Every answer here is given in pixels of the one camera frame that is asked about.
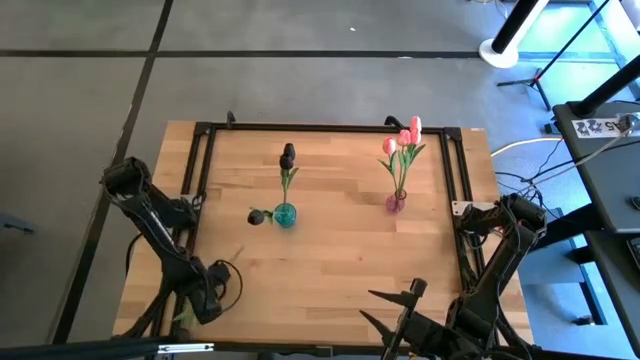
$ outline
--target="white cable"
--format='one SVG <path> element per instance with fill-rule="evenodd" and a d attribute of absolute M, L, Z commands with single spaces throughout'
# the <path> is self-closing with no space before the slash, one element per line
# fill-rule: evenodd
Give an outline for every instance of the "white cable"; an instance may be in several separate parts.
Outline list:
<path fill-rule="evenodd" d="M 524 145 L 524 144 L 531 144 L 531 143 L 540 142 L 540 141 L 562 141 L 562 138 L 561 137 L 546 137 L 546 138 L 538 138 L 538 139 L 531 139 L 531 140 L 516 141 L 516 142 L 514 142 L 512 144 L 503 146 L 500 149 L 492 152 L 491 153 L 491 157 L 494 157 L 494 156 L 500 154 L 501 152 L 506 151 L 508 149 L 511 149 L 512 147 L 515 147 L 515 146 Z"/>
<path fill-rule="evenodd" d="M 586 158 L 584 158 L 584 159 L 582 159 L 582 160 L 578 161 L 577 163 L 573 164 L 573 166 L 571 166 L 571 167 L 569 167 L 569 168 L 566 168 L 566 169 L 564 169 L 564 170 L 560 171 L 560 172 L 559 172 L 559 173 L 557 173 L 557 174 L 553 174 L 553 175 L 548 176 L 548 177 L 546 177 L 546 178 L 544 178 L 544 179 L 542 179 L 542 180 L 540 180 L 540 181 L 538 181 L 538 182 L 535 182 L 535 183 L 533 183 L 533 184 L 529 185 L 528 187 L 526 187 L 526 188 L 524 188 L 524 189 L 522 189 L 522 190 L 520 190 L 520 191 L 527 191 L 527 190 L 529 190 L 529 189 L 531 189 L 531 188 L 534 188 L 534 187 L 536 187 L 536 186 L 538 186 L 538 185 L 542 184 L 543 182 L 545 182 L 545 181 L 547 181 L 547 180 L 551 180 L 551 179 L 553 179 L 553 178 L 554 178 L 554 177 L 556 177 L 556 176 L 560 176 L 560 175 L 562 175 L 562 174 L 566 173 L 567 171 L 569 171 L 569 170 L 571 170 L 571 169 L 574 169 L 574 168 L 576 168 L 576 167 L 578 167 L 578 166 L 580 166 L 580 165 L 582 165 L 582 164 L 586 163 L 587 161 L 589 161 L 589 160 L 593 159 L 593 158 L 594 158 L 594 157 L 596 157 L 598 154 L 600 154 L 601 152 L 605 151 L 607 148 L 611 147 L 613 144 L 615 144 L 616 142 L 618 142 L 618 140 L 620 140 L 620 139 L 622 139 L 623 137 L 625 137 L 625 136 L 629 135 L 629 133 L 631 133 L 631 131 L 633 130 L 633 128 L 634 128 L 634 127 L 630 127 L 630 128 L 629 128 L 629 129 L 627 129 L 625 132 L 620 133 L 620 135 L 618 135 L 616 138 L 614 138 L 614 139 L 612 139 L 611 141 L 609 141 L 608 143 L 604 144 L 600 149 L 598 149 L 598 150 L 594 151 L 591 155 L 589 155 L 589 156 L 587 156 Z"/>
<path fill-rule="evenodd" d="M 509 17 L 509 10 L 507 10 L 507 5 L 505 5 L 502 2 L 502 0 L 493 0 L 493 2 L 496 5 L 496 10 L 498 10 L 498 12 L 500 12 L 502 17 L 504 17 L 504 19 L 507 20 L 507 18 Z M 500 9 L 498 9 L 498 4 L 502 5 L 502 11 L 500 11 Z"/>
<path fill-rule="evenodd" d="M 502 15 L 502 17 L 504 17 L 505 20 L 507 20 L 507 18 L 509 17 L 509 10 L 507 10 L 507 6 L 501 0 L 473 0 L 473 1 L 482 5 L 486 5 L 491 1 L 493 1 L 495 3 L 496 10 L 498 10 L 500 15 Z M 500 11 L 500 9 L 498 8 L 498 3 L 500 3 L 500 5 L 502 6 L 502 11 Z"/>

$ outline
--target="light stand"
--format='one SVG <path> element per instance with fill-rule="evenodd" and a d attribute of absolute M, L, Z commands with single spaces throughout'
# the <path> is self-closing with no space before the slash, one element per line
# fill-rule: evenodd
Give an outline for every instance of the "light stand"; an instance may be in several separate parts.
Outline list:
<path fill-rule="evenodd" d="M 591 23 L 591 21 L 596 16 L 598 16 L 598 14 L 600 14 L 602 9 L 605 7 L 605 5 L 607 5 L 608 2 L 609 0 L 604 0 L 602 5 L 600 5 L 600 7 L 598 7 L 598 9 L 596 9 L 596 11 L 594 11 L 593 14 L 591 14 L 589 19 L 587 19 L 587 21 L 580 27 L 580 29 L 578 29 L 578 32 L 576 32 L 571 37 L 571 39 L 569 39 L 569 41 L 562 47 L 562 49 L 560 49 L 560 51 L 553 57 L 553 59 L 551 59 L 551 61 L 547 64 L 547 66 L 545 66 L 544 69 L 540 69 L 540 68 L 536 69 L 536 73 L 535 75 L 533 75 L 533 78 L 501 82 L 501 83 L 498 83 L 497 86 L 500 87 L 500 86 L 510 86 L 510 85 L 527 85 L 531 88 L 535 86 L 535 88 L 540 93 L 540 97 L 542 98 L 542 101 L 544 102 L 544 106 L 546 106 L 547 111 L 551 111 L 551 104 L 549 103 L 549 99 L 547 98 L 547 95 L 542 89 L 542 84 L 540 84 L 540 79 L 549 70 L 549 68 L 551 68 L 551 66 L 560 58 L 560 56 L 562 56 L 562 54 L 567 50 L 567 48 L 571 46 L 571 44 L 578 38 L 578 36 L 582 33 L 582 31 L 584 31 L 584 29 L 587 28 L 589 23 Z"/>

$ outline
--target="metal pole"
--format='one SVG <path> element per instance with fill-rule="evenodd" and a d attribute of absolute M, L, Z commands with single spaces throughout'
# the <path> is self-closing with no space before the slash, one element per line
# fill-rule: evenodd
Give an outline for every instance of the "metal pole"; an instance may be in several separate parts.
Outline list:
<path fill-rule="evenodd" d="M 607 100 L 624 89 L 632 81 L 640 76 L 640 55 L 631 60 L 625 67 L 613 74 L 609 80 L 600 85 L 582 101 L 567 103 L 574 114 L 580 117 L 589 117 L 595 110 Z"/>
<path fill-rule="evenodd" d="M 569 48 L 569 46 L 571 46 L 571 44 L 573 44 L 573 42 L 578 38 L 578 36 L 582 33 L 582 31 L 584 31 L 584 29 L 587 28 L 587 26 L 589 26 L 589 24 L 591 23 L 591 21 L 598 16 L 598 14 L 600 14 L 600 12 L 602 11 L 602 9 L 605 7 L 605 5 L 607 5 L 607 3 L 610 0 L 605 0 L 602 5 L 600 5 L 600 7 L 598 7 L 596 9 L 596 11 L 593 12 L 593 14 L 591 14 L 591 16 L 589 17 L 589 19 L 587 19 L 587 21 L 580 27 L 580 29 L 578 30 L 578 32 L 576 32 L 571 39 L 569 39 L 569 41 L 562 47 L 562 49 L 560 49 L 560 51 L 553 57 L 553 59 L 551 59 L 551 61 L 547 64 L 547 66 L 544 67 L 544 69 L 542 69 L 542 71 L 540 71 L 540 73 L 534 77 L 533 81 L 531 82 L 531 84 L 529 84 L 529 86 L 533 86 L 536 83 L 536 80 L 539 80 L 542 75 L 544 75 L 544 73 L 547 72 L 547 70 L 549 70 L 549 68 L 551 67 L 551 65 L 553 65 L 553 63 L 556 62 L 556 60 L 558 60 L 560 58 L 560 56 L 562 56 L 562 54 L 564 54 L 564 52 L 567 50 L 567 48 Z"/>
<path fill-rule="evenodd" d="M 506 50 L 537 3 L 538 0 L 520 0 L 516 3 L 513 11 L 511 11 L 504 25 L 500 28 L 498 35 L 491 43 L 493 51 L 502 54 Z"/>

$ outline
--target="black metal frame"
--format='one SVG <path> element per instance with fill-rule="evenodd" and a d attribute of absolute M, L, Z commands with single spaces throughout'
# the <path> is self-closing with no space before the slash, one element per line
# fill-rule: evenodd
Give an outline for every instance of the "black metal frame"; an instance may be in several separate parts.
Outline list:
<path fill-rule="evenodd" d="M 234 130 L 234 131 L 313 131 L 313 132 L 349 132 L 349 133 L 380 133 L 393 134 L 397 133 L 402 124 L 391 118 L 385 122 L 387 126 L 363 126 L 363 125 L 312 125 L 312 124 L 262 124 L 262 123 L 237 123 L 233 113 L 227 113 L 227 121 L 225 123 L 196 123 L 189 156 L 185 168 L 182 182 L 181 193 L 188 194 L 190 184 L 193 178 L 193 172 L 196 166 L 196 157 L 200 147 L 200 141 L 204 135 L 207 136 L 205 154 L 202 160 L 200 171 L 200 179 L 196 190 L 196 196 L 204 194 L 207 179 L 210 172 L 211 158 L 213 154 L 213 145 L 217 130 Z M 456 195 L 455 181 L 453 176 L 453 167 L 451 163 L 451 154 L 449 151 L 449 143 L 453 141 L 456 150 L 456 157 L 460 171 L 462 192 L 466 201 L 472 201 L 471 184 L 469 180 L 469 172 L 464 154 L 462 143 L 462 132 L 460 128 L 452 127 L 425 127 L 422 129 L 424 135 L 437 135 L 440 148 L 442 151 L 442 162 L 444 167 L 445 182 L 447 184 L 447 196 L 449 202 L 449 211 L 452 213 L 452 202 L 458 200 Z M 198 232 L 198 224 L 200 220 L 200 210 L 197 210 L 197 222 L 194 229 L 189 231 L 186 242 L 186 249 L 189 253 L 193 252 L 196 236 Z M 455 223 L 453 215 L 451 215 L 452 227 L 454 228 L 454 241 L 456 244 L 456 255 L 458 258 L 458 266 L 460 271 L 460 281 L 463 290 L 467 290 L 472 286 L 472 281 L 468 278 L 468 270 L 470 270 L 465 241 L 462 234 L 455 231 Z M 174 240 L 179 238 L 179 234 L 173 234 Z M 478 239 L 473 238 L 474 245 Z M 482 249 L 473 250 L 476 262 L 476 275 L 484 270 L 484 256 Z M 173 309 L 173 317 L 182 312 L 184 306 L 184 297 L 178 296 Z M 158 312 L 158 316 L 154 319 L 151 328 L 151 337 L 160 336 L 162 321 L 165 314 L 165 307 Z M 169 331 L 170 336 L 178 335 L 179 326 L 177 322 L 173 322 Z M 320 346 L 320 345 L 299 345 L 299 344 L 263 344 L 263 343 L 236 343 L 236 342 L 216 342 L 216 350 L 218 351 L 254 351 L 254 352 L 278 352 L 278 353 L 302 353 L 319 357 L 330 357 L 333 355 L 379 355 L 382 350 L 381 346 Z"/>

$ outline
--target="wooden table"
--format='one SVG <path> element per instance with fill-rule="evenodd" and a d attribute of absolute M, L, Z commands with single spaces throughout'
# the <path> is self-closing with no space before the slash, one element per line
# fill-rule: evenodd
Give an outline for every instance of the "wooden table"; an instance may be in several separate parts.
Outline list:
<path fill-rule="evenodd" d="M 168 124 L 153 182 L 169 196 L 179 195 L 194 125 Z M 492 202 L 499 192 L 486 134 L 482 129 L 463 129 L 462 134 L 474 200 Z M 392 180 L 376 161 L 384 158 L 385 136 L 216 132 L 195 254 L 205 265 L 217 259 L 233 261 L 244 278 L 244 291 L 232 310 L 190 329 L 196 340 L 379 346 L 380 336 L 358 310 L 394 328 L 400 307 L 367 290 L 399 292 L 408 289 L 414 277 L 429 284 L 417 310 L 444 322 L 461 285 L 440 143 L 437 136 L 423 136 L 426 147 L 406 183 L 406 207 L 393 216 L 384 207 Z M 273 208 L 282 200 L 278 159 L 287 142 L 295 144 L 300 167 L 289 193 L 298 209 L 297 223 L 290 229 L 251 226 L 246 221 L 249 207 Z M 461 194 L 457 170 L 454 175 Z M 498 242 L 490 238 L 485 244 L 487 261 Z M 238 293 L 233 276 L 223 305 Z M 146 242 L 138 242 L 114 334 L 127 330 L 142 314 L 160 279 L 159 260 Z M 517 275 L 501 300 L 511 324 L 531 341 Z M 172 310 L 170 302 L 165 333 Z"/>

